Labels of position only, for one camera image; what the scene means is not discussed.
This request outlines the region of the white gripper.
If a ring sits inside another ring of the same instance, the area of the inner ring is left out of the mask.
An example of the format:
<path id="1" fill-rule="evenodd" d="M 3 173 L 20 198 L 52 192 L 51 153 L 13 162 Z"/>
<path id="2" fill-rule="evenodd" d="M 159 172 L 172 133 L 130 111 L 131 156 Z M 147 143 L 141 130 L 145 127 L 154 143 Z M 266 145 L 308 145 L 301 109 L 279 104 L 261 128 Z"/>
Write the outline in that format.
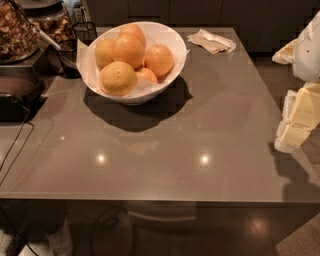
<path id="1" fill-rule="evenodd" d="M 293 74 L 306 83 L 297 92 L 289 90 L 274 147 L 293 153 L 320 124 L 320 11 L 304 30 L 272 56 L 279 64 L 292 64 Z"/>

